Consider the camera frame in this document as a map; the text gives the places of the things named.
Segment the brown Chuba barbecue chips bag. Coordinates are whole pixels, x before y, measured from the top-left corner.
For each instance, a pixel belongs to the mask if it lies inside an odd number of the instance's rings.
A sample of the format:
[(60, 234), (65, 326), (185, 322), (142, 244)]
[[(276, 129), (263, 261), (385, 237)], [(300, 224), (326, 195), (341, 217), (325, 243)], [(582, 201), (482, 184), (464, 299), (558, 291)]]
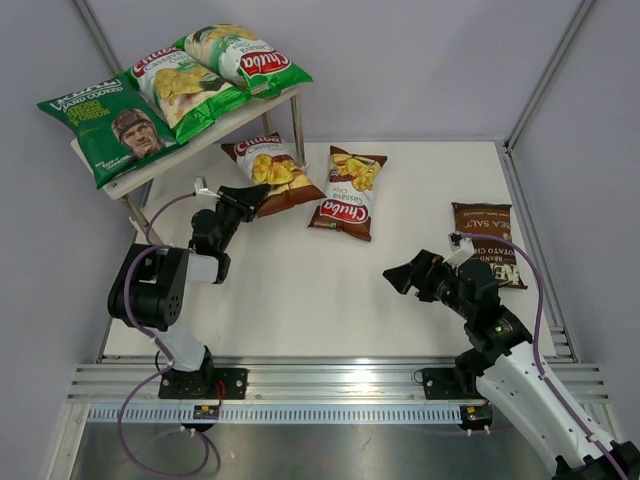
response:
[(269, 187), (266, 200), (257, 212), (259, 217), (325, 198), (289, 153), (278, 132), (222, 144), (221, 149), (254, 185)]

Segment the green Chuba chips bag small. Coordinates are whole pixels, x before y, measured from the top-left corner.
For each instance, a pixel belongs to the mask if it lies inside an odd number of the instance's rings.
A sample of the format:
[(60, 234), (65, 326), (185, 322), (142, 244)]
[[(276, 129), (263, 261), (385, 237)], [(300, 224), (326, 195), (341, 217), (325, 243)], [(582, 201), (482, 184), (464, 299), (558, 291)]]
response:
[(248, 92), (175, 46), (148, 54), (127, 74), (141, 94), (161, 111), (181, 145), (251, 99)]

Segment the green Chuba chips bag large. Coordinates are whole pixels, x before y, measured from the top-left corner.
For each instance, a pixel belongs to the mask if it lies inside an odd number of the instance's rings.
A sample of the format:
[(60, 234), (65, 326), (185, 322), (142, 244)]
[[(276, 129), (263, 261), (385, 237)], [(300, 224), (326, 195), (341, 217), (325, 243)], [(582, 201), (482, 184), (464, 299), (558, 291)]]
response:
[(174, 45), (255, 98), (276, 98), (284, 90), (313, 81), (286, 55), (237, 24), (206, 26)]

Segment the green Real hand cooked bag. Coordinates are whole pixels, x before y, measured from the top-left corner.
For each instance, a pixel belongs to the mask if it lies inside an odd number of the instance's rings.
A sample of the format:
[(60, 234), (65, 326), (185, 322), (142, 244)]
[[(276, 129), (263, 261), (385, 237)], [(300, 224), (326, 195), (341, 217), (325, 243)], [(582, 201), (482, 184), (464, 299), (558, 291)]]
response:
[(179, 148), (124, 73), (37, 107), (75, 134), (98, 189)]

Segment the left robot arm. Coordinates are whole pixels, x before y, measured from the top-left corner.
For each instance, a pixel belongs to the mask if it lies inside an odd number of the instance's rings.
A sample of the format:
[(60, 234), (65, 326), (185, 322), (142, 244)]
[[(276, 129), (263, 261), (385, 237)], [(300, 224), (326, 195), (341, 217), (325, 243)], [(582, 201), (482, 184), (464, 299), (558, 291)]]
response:
[(185, 287), (226, 280), (231, 264), (226, 249), (239, 226), (257, 216), (268, 192), (266, 185), (222, 186), (214, 194), (215, 207), (193, 215), (186, 248), (140, 243), (129, 248), (107, 309), (112, 318), (143, 333), (165, 355), (162, 398), (203, 398), (214, 390), (212, 355), (181, 318)]

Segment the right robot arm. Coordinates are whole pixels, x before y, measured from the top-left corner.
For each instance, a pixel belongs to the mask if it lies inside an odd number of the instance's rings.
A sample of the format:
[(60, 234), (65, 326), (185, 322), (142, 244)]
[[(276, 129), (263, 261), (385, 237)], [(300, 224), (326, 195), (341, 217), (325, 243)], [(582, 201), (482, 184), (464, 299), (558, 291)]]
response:
[(427, 250), (387, 269), (400, 294), (416, 291), (464, 319), (471, 349), (455, 359), (456, 389), (497, 407), (536, 450), (556, 479), (636, 479), (639, 450), (601, 428), (546, 367), (534, 338), (501, 302), (488, 264), (455, 264)]

